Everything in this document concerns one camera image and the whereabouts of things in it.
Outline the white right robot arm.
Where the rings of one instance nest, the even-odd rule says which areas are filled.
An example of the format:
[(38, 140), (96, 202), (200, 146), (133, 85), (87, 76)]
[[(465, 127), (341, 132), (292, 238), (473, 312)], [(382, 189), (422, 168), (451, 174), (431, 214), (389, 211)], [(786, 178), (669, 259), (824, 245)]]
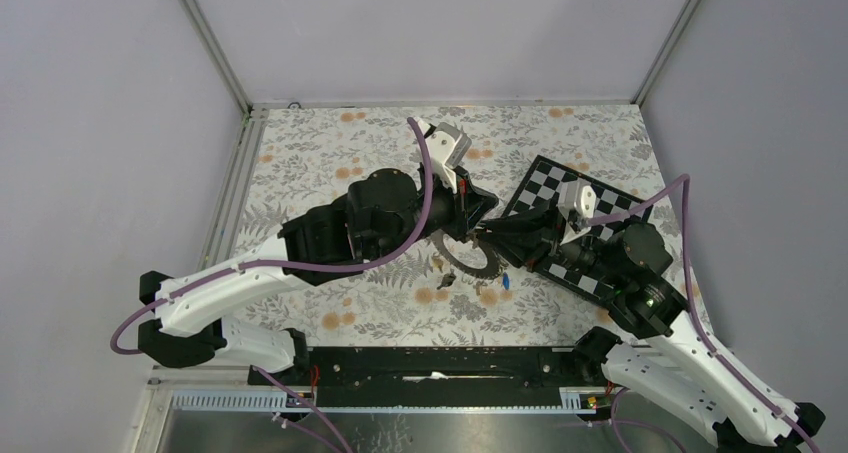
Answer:
[(607, 284), (603, 305), (623, 331), (677, 366), (648, 360), (619, 336), (596, 327), (578, 342), (575, 375), (597, 385), (605, 378), (659, 405), (720, 452), (795, 452), (812, 445), (825, 422), (812, 403), (780, 394), (747, 368), (703, 326), (691, 286), (665, 279), (672, 258), (656, 227), (641, 219), (645, 203), (600, 215), (593, 188), (566, 183), (556, 201), (482, 222), (477, 237), (515, 267), (543, 262)]

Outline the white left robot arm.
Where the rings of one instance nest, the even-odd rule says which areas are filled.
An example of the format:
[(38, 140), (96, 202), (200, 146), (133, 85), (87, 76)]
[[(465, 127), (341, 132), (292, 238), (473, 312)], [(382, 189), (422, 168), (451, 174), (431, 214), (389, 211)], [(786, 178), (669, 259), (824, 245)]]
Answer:
[(465, 241), (498, 204), (461, 166), (471, 145), (464, 131), (408, 123), (421, 154), (416, 176), (376, 170), (239, 256), (180, 278), (143, 274), (141, 308), (126, 320), (138, 329), (133, 353), (167, 368), (223, 360), (288, 384), (304, 380), (311, 361), (304, 335), (243, 322), (238, 310), (381, 267), (436, 233)]

